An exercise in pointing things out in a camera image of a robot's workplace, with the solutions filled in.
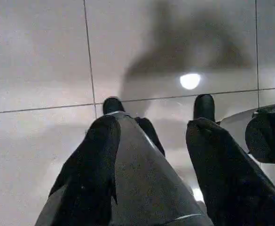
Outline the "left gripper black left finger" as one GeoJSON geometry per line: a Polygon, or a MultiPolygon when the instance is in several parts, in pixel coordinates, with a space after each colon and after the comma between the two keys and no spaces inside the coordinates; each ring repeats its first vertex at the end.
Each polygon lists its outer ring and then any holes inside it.
{"type": "Polygon", "coordinates": [[[113,116],[95,120],[56,178],[50,195],[63,186],[54,226],[107,226],[116,197],[115,162],[120,124],[113,116]]]}

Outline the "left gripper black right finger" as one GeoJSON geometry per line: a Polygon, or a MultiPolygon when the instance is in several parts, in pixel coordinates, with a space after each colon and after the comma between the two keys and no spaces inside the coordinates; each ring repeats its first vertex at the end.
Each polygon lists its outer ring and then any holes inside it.
{"type": "Polygon", "coordinates": [[[194,119],[186,143],[214,225],[275,226],[275,186],[227,130],[194,119]]]}

